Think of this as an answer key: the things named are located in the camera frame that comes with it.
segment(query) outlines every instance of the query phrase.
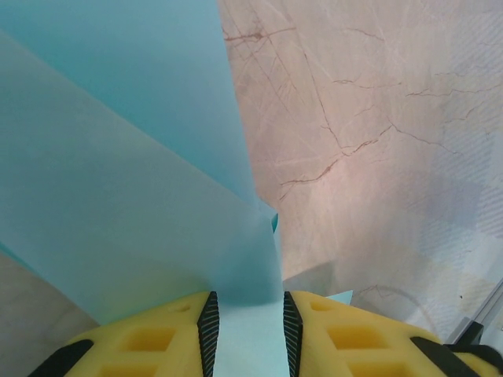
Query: black rubber strip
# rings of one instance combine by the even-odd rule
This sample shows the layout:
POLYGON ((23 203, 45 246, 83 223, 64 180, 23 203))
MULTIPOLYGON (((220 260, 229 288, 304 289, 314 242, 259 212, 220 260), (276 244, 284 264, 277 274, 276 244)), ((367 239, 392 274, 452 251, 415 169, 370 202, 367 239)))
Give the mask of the black rubber strip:
POLYGON ((285 292, 285 296, 283 297, 283 328, 285 331, 290 377, 299 377, 303 322, 290 292, 285 292))
POLYGON ((503 357, 494 348, 472 344, 446 344, 445 346, 452 352, 471 353, 496 367, 500 375, 503 375, 503 357))
POLYGON ((79 340, 68 346, 61 347, 40 364, 28 377, 64 377, 70 369, 93 346, 89 339, 79 340))
POLYGON ((213 376, 219 328, 218 297, 217 292, 213 291, 209 294, 199 320, 197 320, 203 377, 213 376))
POLYGON ((410 340, 446 377, 480 377, 462 359, 454 355, 448 347, 419 336, 410 340))

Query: blue paper sheet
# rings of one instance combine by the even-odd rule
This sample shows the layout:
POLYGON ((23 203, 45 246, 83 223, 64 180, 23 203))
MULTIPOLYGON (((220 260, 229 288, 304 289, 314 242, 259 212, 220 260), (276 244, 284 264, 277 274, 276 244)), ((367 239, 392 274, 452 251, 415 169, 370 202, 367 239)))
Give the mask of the blue paper sheet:
POLYGON ((281 297, 270 219, 4 35, 0 240, 101 323, 281 297))
POLYGON ((255 205, 252 170, 213 1, 3 0, 0 29, 255 205))
POLYGON ((287 377, 277 213, 215 4, 8 0, 0 51, 4 250, 103 324, 216 290, 215 377, 287 377))

